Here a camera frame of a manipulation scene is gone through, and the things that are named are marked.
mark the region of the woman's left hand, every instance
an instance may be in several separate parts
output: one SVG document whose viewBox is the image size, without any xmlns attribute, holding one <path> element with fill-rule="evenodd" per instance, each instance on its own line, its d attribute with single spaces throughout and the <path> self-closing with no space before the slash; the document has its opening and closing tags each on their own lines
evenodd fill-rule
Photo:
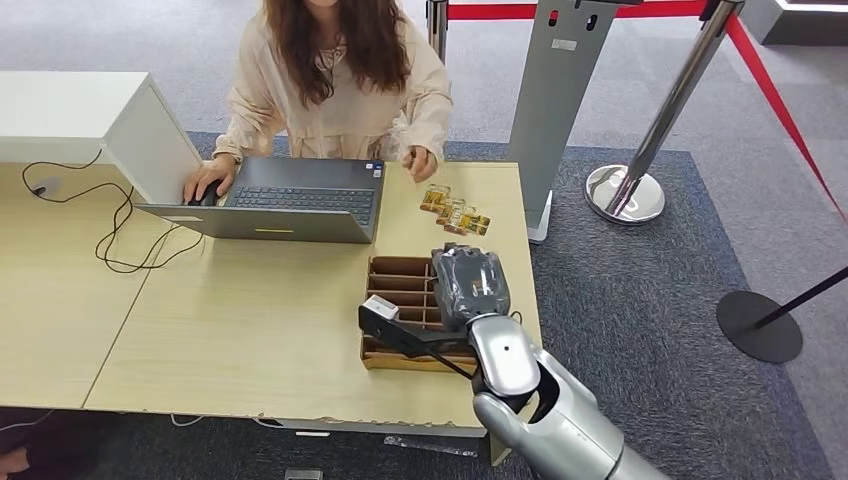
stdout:
<svg viewBox="0 0 848 480">
<path fill-rule="evenodd" d="M 436 156 L 420 145 L 409 147 L 409 153 L 403 157 L 401 163 L 409 170 L 415 183 L 421 183 L 432 177 L 439 168 Z"/>
</svg>

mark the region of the robotic arm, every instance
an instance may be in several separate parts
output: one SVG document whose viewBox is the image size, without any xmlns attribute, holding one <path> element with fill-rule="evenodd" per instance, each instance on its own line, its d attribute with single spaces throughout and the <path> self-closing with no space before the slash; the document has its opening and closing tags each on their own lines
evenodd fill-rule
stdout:
<svg viewBox="0 0 848 480">
<path fill-rule="evenodd" d="M 469 346 L 478 360 L 474 413 L 547 480 L 668 478 L 624 444 L 592 392 L 508 316 L 509 288 L 497 255 L 447 244 L 433 251 L 432 263 L 447 332 L 404 329 L 394 322 L 397 308 L 379 297 L 360 306 L 360 328 L 409 357 L 431 355 L 466 376 L 440 350 Z M 534 393 L 539 404 L 525 422 L 517 413 Z"/>
</svg>

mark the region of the gray carpet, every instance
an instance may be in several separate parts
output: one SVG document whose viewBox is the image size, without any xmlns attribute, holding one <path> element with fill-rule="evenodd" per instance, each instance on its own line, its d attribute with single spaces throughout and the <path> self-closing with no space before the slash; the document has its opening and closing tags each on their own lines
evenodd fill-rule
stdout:
<svg viewBox="0 0 848 480">
<path fill-rule="evenodd" d="M 215 135 L 191 134 L 202 154 Z M 451 142 L 453 159 L 491 159 L 503 144 Z M 285 150 L 279 139 L 278 152 Z M 550 236 L 532 247 L 546 348 L 598 397 L 628 443 L 680 479 L 826 479 L 832 474 L 783 367 L 737 352 L 715 322 L 717 300 L 746 280 L 686 152 L 652 172 L 668 198 L 641 228 L 597 218 L 581 186 L 593 167 L 631 151 L 569 148 L 554 190 Z M 424 439 L 476 448 L 473 440 Z M 125 415 L 90 480 L 276 479 L 316 466 L 331 479 L 527 479 L 523 461 L 384 446 L 383 437 L 295 437 L 248 420 Z"/>
</svg>

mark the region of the cardboard organizer box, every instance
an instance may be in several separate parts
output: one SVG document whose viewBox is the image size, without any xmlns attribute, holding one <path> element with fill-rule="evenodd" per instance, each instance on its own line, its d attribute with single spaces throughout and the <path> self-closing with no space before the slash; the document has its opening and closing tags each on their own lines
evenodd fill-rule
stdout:
<svg viewBox="0 0 848 480">
<path fill-rule="evenodd" d="M 400 310 L 397 320 L 407 329 L 444 331 L 433 289 L 436 277 L 432 269 L 430 258 L 426 257 L 372 257 L 365 298 L 377 295 L 395 304 Z M 468 351 L 457 349 L 440 353 L 468 373 L 473 373 L 477 367 L 477 360 Z M 361 339 L 360 358 L 368 369 L 454 373 L 432 357 L 407 358 L 365 334 Z"/>
</svg>

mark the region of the long brown hair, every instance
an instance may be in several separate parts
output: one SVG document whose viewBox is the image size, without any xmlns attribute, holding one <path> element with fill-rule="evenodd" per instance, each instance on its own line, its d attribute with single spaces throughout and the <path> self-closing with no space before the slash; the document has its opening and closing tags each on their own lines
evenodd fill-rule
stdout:
<svg viewBox="0 0 848 480">
<path fill-rule="evenodd" d="M 300 90 L 304 106 L 310 102 L 320 105 L 334 92 L 332 78 L 316 63 L 321 32 L 306 1 L 265 0 L 277 52 Z M 395 0 L 339 0 L 338 6 L 347 47 L 344 58 L 359 88 L 402 91 L 410 66 L 399 36 L 403 17 Z"/>
</svg>

